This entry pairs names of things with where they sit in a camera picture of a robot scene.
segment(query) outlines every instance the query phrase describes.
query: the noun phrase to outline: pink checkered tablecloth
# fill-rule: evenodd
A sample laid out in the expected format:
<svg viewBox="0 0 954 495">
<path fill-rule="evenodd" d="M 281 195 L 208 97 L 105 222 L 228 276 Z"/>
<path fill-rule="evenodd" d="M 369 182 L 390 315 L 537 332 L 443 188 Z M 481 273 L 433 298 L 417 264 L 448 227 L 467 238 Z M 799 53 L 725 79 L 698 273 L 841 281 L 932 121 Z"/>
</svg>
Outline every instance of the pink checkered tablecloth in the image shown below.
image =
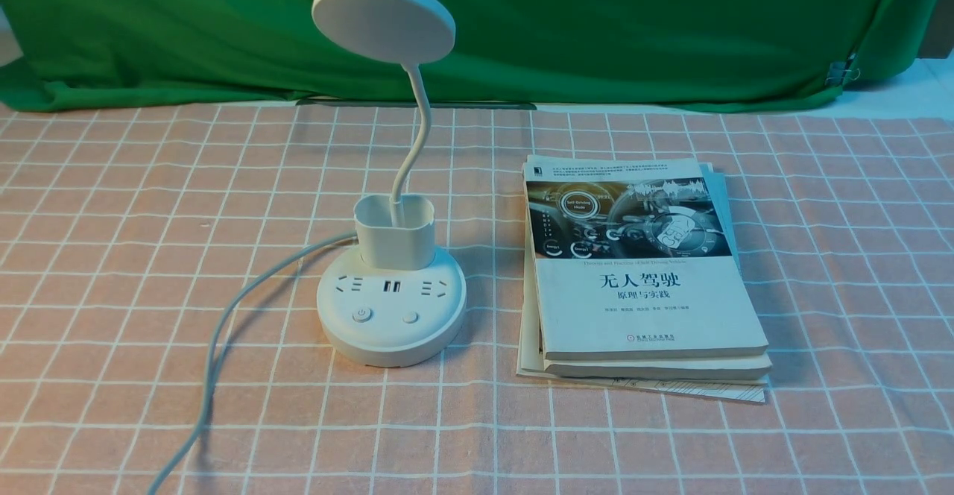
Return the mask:
<svg viewBox="0 0 954 495">
<path fill-rule="evenodd" d="M 316 315 L 331 259 L 290 267 L 229 325 L 214 426 L 163 493 L 954 493 L 951 122 L 435 115 L 409 189 L 467 274 L 454 344 L 355 366 Z M 351 229 L 413 117 L 0 111 L 0 493 L 143 493 L 197 416 L 221 309 Z M 765 406 L 514 376 L 531 152 L 695 155 L 729 175 Z"/>
</svg>

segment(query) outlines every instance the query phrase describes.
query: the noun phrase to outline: flexible gooseneck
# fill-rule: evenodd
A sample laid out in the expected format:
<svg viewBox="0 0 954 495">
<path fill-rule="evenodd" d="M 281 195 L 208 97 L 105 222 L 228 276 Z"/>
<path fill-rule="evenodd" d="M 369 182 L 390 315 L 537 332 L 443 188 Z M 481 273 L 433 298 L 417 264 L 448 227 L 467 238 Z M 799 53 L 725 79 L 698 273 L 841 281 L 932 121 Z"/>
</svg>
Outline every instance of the flexible gooseneck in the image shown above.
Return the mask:
<svg viewBox="0 0 954 495">
<path fill-rule="evenodd" d="M 427 93 L 423 89 L 423 79 L 420 77 L 420 68 L 417 65 L 402 65 L 402 67 L 406 72 L 408 72 L 408 76 L 411 80 L 411 89 L 414 91 L 414 100 L 417 101 L 418 110 L 420 111 L 420 128 L 418 128 L 418 134 L 414 139 L 414 145 L 411 146 L 411 151 L 408 152 L 405 162 L 402 163 L 401 168 L 398 169 L 398 175 L 395 177 L 394 186 L 391 189 L 392 227 L 402 227 L 405 223 L 405 220 L 403 220 L 401 193 L 403 191 L 403 187 L 405 186 L 405 181 L 408 179 L 408 173 L 410 172 L 411 168 L 413 168 L 414 162 L 417 161 L 418 156 L 420 156 L 420 151 L 427 142 L 427 135 L 429 135 L 430 125 L 432 125 L 430 102 L 427 101 Z"/>
</svg>

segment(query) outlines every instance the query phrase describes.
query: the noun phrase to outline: green cloth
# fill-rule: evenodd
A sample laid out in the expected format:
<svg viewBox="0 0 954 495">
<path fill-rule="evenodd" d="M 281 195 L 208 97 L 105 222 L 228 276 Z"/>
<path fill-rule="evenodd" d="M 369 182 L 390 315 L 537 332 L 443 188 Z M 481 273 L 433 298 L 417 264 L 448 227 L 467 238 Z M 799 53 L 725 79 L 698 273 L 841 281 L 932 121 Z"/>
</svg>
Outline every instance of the green cloth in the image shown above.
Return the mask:
<svg viewBox="0 0 954 495">
<path fill-rule="evenodd" d="M 410 101 L 400 67 L 334 46 L 312 0 L 0 0 L 26 57 L 0 100 L 26 111 L 330 95 Z M 423 67 L 433 101 L 671 104 L 711 111 L 831 101 L 829 67 L 912 63 L 935 0 L 440 0 L 458 26 Z"/>
</svg>

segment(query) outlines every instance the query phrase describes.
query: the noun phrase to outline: white desk lamp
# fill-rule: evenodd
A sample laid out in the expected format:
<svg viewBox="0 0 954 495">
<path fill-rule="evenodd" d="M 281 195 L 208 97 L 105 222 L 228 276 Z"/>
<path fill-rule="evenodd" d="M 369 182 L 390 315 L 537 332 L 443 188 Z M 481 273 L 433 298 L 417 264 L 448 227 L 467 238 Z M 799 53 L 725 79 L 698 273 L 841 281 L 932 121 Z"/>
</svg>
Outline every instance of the white desk lamp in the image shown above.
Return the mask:
<svg viewBox="0 0 954 495">
<path fill-rule="evenodd" d="M 455 25 L 437 0 L 315 0 L 325 37 L 368 59 L 401 64 L 420 108 L 420 129 L 391 196 L 355 205 L 358 246 L 341 254 L 318 287 L 321 325 L 347 358 L 372 366 L 409 366 L 439 353 L 464 322 L 467 285 L 460 265 L 434 243 L 434 206 L 402 195 L 432 124 L 419 65 L 454 47 Z"/>
</svg>

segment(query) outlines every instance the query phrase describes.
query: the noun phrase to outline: lamp base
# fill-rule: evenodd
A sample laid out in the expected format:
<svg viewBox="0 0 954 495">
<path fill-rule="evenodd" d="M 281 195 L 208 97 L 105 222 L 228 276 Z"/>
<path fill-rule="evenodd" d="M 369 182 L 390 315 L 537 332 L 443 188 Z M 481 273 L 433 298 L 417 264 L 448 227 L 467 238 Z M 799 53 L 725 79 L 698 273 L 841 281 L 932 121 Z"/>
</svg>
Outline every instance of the lamp base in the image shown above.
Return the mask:
<svg viewBox="0 0 954 495">
<path fill-rule="evenodd" d="M 441 247 L 414 271 L 372 268 L 360 246 L 349 248 L 324 271 L 317 294 L 331 345 L 354 362 L 378 367 L 435 356 L 460 331 L 466 301 L 464 272 Z"/>
</svg>

